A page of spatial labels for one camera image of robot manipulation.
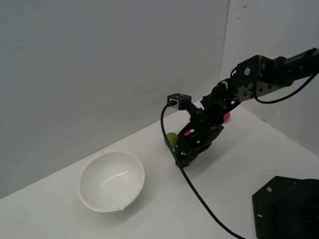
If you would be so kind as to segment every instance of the pink object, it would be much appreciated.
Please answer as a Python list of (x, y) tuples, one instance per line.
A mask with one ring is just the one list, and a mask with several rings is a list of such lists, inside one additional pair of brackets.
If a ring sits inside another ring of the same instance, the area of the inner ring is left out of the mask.
[(191, 133), (193, 133), (194, 131), (195, 131), (194, 129), (191, 129), (190, 131), (186, 132), (184, 135), (185, 135), (185, 136), (188, 136), (188, 135), (190, 135)]
[(228, 113), (226, 113), (226, 114), (224, 115), (224, 122), (225, 122), (225, 123), (228, 122), (228, 121), (229, 121), (229, 118), (230, 118), (230, 112), (228, 112)]

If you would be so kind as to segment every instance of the white bowl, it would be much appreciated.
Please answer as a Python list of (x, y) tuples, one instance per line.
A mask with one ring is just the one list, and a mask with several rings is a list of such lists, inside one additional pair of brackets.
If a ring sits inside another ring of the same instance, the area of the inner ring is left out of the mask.
[(140, 193), (144, 178), (138, 158), (129, 153), (108, 152), (84, 168), (78, 195), (86, 207), (96, 212), (123, 210)]

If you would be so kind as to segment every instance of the black mounting plate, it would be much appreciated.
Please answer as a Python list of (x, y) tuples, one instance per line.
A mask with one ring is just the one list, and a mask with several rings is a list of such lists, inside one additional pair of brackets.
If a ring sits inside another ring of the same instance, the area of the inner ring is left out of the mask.
[(256, 236), (258, 239), (274, 239), (272, 206), (300, 179), (276, 176), (253, 196)]

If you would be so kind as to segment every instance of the bowl rim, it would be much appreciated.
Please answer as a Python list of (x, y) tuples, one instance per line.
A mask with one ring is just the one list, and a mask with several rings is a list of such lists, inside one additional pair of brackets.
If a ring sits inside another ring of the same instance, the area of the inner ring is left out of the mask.
[[(126, 203), (125, 205), (121, 206), (120, 208), (112, 208), (112, 209), (100, 209), (100, 208), (96, 208), (96, 207), (93, 207), (91, 206), (90, 204), (88, 204), (84, 198), (82, 197), (82, 194), (81, 194), (81, 190), (80, 190), (80, 182), (81, 182), (81, 178), (82, 178), (82, 175), (84, 173), (84, 171), (86, 170), (86, 168), (91, 164), (93, 163), (93, 161), (95, 161), (97, 158), (103, 156), (103, 155), (106, 155), (106, 154), (110, 154), (110, 153), (124, 153), (124, 154), (127, 154), (129, 156), (131, 156), (137, 163), (138, 165), (140, 166), (140, 169), (141, 169), (141, 172), (142, 172), (142, 183), (140, 184), (139, 186), (139, 189), (136, 191), (135, 195), (133, 195), (130, 200), (128, 200), (128, 203)], [(144, 185), (144, 180), (145, 180), (145, 171), (144, 171), (144, 167), (141, 163), (141, 161), (133, 154), (131, 153), (128, 153), (128, 152), (125, 152), (125, 151), (106, 151), (106, 152), (103, 152), (101, 155), (98, 155), (96, 157), (94, 157), (92, 160), (90, 160), (90, 162), (83, 168), (81, 174), (80, 174), (80, 177), (78, 179), (78, 184), (77, 184), (77, 191), (78, 191), (78, 196), (80, 198), (80, 201), (89, 209), (95, 211), (95, 212), (100, 212), (100, 213), (109, 213), (109, 212), (115, 212), (115, 211), (122, 211), (124, 208), (126, 208), (129, 204), (131, 204), (135, 198), (140, 194), (142, 188), (143, 188), (143, 185)]]

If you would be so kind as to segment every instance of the green ball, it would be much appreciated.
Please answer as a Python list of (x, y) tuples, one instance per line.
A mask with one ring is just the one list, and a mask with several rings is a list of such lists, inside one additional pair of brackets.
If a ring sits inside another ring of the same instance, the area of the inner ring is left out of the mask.
[(169, 141), (170, 145), (174, 148), (175, 144), (176, 144), (176, 142), (178, 140), (177, 134), (170, 132), (170, 133), (167, 133), (166, 136), (168, 138), (168, 141)]

